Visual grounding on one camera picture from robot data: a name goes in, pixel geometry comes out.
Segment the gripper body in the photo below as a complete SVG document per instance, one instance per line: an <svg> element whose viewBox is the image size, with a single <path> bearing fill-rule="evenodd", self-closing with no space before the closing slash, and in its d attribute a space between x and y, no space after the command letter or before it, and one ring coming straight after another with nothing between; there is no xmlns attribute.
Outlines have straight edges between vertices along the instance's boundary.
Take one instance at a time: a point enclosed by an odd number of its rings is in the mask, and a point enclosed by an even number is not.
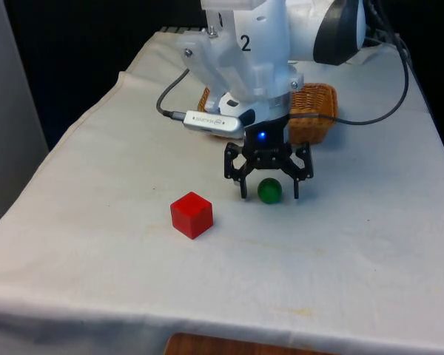
<svg viewBox="0 0 444 355"><path fill-rule="evenodd" d="M279 149L288 143L289 116L263 121L245 128L243 152L252 155L255 151Z"/></svg>

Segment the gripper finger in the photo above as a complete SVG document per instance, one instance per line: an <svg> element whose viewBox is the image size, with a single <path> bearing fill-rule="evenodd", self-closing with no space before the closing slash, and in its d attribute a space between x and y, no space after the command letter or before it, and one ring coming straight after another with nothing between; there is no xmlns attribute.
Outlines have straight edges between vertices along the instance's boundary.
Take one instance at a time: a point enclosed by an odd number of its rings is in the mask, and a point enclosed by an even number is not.
<svg viewBox="0 0 444 355"><path fill-rule="evenodd" d="M277 154L277 166L293 180L294 199L298 199L300 182L314 177L310 143L305 142L298 146L285 143Z"/></svg>
<svg viewBox="0 0 444 355"><path fill-rule="evenodd" d="M241 167L236 168L234 161L237 157L245 158ZM247 198L246 178L257 167L260 158L260 151L250 146L239 146L229 142L224 150L224 177L238 182L240 185L240 195L242 199Z"/></svg>

